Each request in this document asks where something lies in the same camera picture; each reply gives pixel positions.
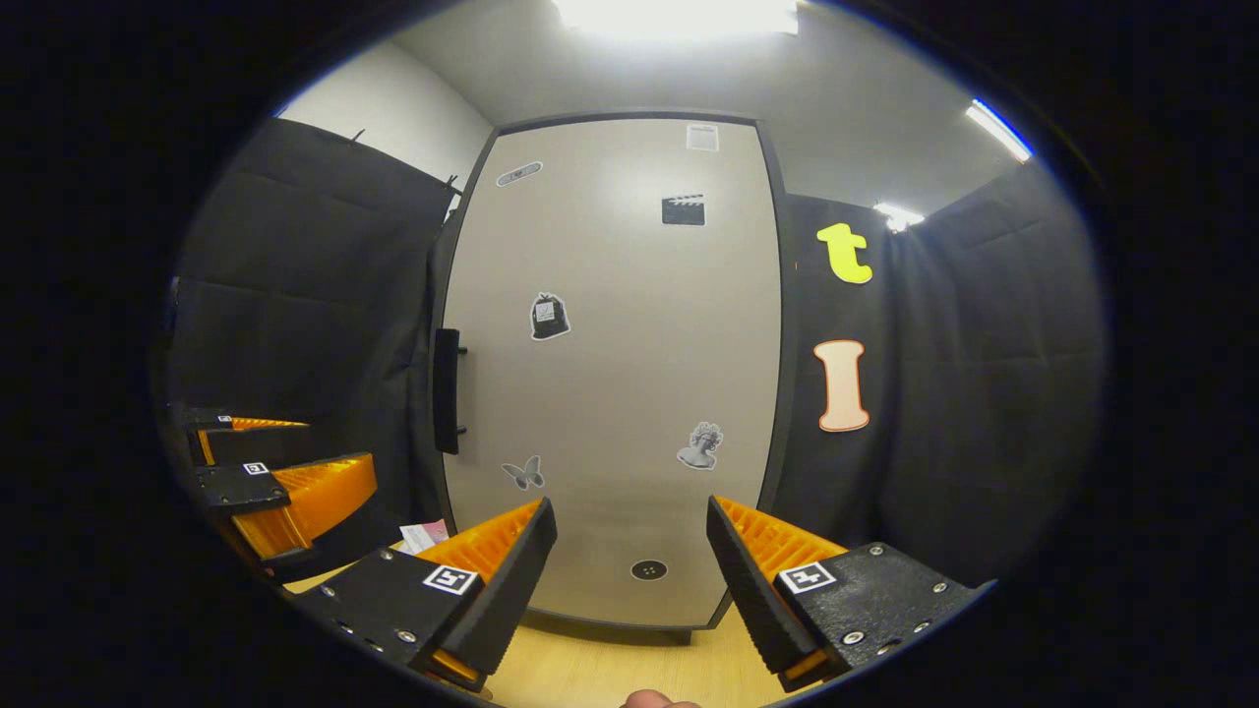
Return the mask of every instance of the gray door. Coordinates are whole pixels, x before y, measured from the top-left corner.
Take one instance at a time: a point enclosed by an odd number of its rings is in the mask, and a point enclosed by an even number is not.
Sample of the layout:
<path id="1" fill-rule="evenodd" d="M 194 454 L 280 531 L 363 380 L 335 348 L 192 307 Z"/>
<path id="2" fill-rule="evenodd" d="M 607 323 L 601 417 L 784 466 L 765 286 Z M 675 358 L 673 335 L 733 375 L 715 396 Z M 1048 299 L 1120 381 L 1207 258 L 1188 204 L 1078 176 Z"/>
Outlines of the gray door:
<path id="1" fill-rule="evenodd" d="M 696 123 L 715 126 L 715 140 Z M 705 504 L 759 496 L 779 292 L 753 126 L 608 120 L 495 141 L 446 297 L 443 326 L 468 354 L 457 401 L 467 432 L 444 466 L 458 529 L 551 498 L 559 539 L 530 607 L 710 621 L 725 583 Z"/>

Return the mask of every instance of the letter cutout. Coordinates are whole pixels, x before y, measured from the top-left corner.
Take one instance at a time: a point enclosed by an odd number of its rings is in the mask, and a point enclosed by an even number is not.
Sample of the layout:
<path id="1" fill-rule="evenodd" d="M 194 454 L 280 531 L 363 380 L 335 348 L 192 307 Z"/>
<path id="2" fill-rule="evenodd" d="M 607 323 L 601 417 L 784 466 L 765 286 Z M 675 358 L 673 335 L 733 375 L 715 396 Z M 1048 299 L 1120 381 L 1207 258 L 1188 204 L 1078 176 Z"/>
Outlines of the letter cutout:
<path id="1" fill-rule="evenodd" d="M 849 224 L 826 227 L 817 232 L 817 239 L 826 243 L 831 270 L 840 280 L 861 285 L 874 277 L 874 268 L 857 263 L 857 248 L 865 248 L 865 237 L 852 233 Z"/>
<path id="2" fill-rule="evenodd" d="M 865 353 L 860 341 L 837 339 L 813 348 L 813 355 L 826 367 L 826 413 L 817 420 L 826 432 L 864 428 L 870 413 L 861 408 L 857 358 Z"/>

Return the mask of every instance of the black curtain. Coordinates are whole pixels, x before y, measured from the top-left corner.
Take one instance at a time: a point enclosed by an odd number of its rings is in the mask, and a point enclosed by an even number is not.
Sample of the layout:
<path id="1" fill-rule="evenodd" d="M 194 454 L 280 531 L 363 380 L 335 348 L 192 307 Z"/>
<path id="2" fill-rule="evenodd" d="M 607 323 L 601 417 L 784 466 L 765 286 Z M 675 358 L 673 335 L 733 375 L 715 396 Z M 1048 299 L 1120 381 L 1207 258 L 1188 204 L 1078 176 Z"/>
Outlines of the black curtain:
<path id="1" fill-rule="evenodd" d="M 964 583 L 1001 577 L 1090 464 L 1107 323 L 1088 228 L 1034 160 L 898 234 L 891 254 L 888 542 Z"/>
<path id="2" fill-rule="evenodd" d="M 374 456 L 379 489 L 321 539 L 324 564 L 439 517 L 437 472 L 413 464 L 410 431 L 431 428 L 427 260 L 451 197 L 378 150 L 272 118 L 189 232 L 170 398 L 316 423 Z"/>
<path id="3" fill-rule="evenodd" d="M 796 317 L 799 340 L 791 433 L 769 513 L 841 545 L 860 545 L 876 533 L 875 495 L 894 425 L 891 234 L 888 218 L 874 209 L 794 194 L 787 205 L 791 226 L 783 237 L 794 241 L 796 262 L 783 286 L 796 288 L 797 309 L 784 316 Z M 857 262 L 872 270 L 867 282 L 845 282 L 831 270 L 827 244 L 817 232 L 840 223 L 866 241 Z M 835 339 L 865 346 L 857 369 L 870 423 L 855 431 L 826 432 L 818 426 L 826 411 L 826 374 L 813 346 Z"/>
<path id="4" fill-rule="evenodd" d="M 1021 165 L 903 233 L 872 209 L 789 197 L 799 305 L 792 432 L 772 513 L 845 545 L 880 539 L 967 585 L 1001 577 L 1089 462 L 1105 323 L 1085 224 Z M 865 237 L 869 282 L 817 232 Z M 870 423 L 825 432 L 816 344 L 851 339 Z"/>

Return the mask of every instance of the ceiling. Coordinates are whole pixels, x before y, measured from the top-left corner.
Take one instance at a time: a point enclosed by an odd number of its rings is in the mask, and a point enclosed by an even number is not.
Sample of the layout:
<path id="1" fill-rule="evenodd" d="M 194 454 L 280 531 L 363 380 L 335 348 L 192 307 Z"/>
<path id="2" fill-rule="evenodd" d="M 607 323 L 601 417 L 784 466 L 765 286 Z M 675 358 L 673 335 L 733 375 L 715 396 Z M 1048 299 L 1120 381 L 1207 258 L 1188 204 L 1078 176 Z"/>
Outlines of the ceiling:
<path id="1" fill-rule="evenodd" d="M 496 126 L 642 107 L 759 117 L 796 194 L 930 214 L 1017 164 L 913 48 L 823 5 L 798 18 L 797 37 L 648 44 L 565 29 L 550 0 L 467 0 L 393 42 Z"/>

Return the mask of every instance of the fluorescent light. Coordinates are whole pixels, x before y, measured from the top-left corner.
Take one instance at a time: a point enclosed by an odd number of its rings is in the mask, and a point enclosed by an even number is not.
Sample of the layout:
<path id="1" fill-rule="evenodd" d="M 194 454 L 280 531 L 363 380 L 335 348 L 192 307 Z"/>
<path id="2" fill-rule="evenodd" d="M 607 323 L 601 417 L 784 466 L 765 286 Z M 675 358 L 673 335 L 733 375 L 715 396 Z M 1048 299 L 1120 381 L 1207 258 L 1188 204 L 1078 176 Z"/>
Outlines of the fluorescent light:
<path id="1" fill-rule="evenodd" d="M 992 137 L 1000 140 L 1006 146 L 1006 150 L 1010 150 L 1010 154 L 1015 156 L 1015 160 L 1026 163 L 1031 157 L 1031 147 L 1027 147 L 1027 144 L 1020 140 L 1019 135 L 978 98 L 971 101 L 971 107 L 966 110 L 966 116 L 980 123 L 983 130 L 991 132 Z"/>
<path id="2" fill-rule="evenodd" d="M 886 202 L 875 204 L 874 209 L 888 215 L 888 228 L 895 233 L 903 232 L 913 224 L 919 224 L 925 218 L 922 214 L 915 214 L 909 209 L 888 204 Z"/>
<path id="3" fill-rule="evenodd" d="M 551 0 L 569 29 L 628 38 L 796 34 L 796 0 Z"/>

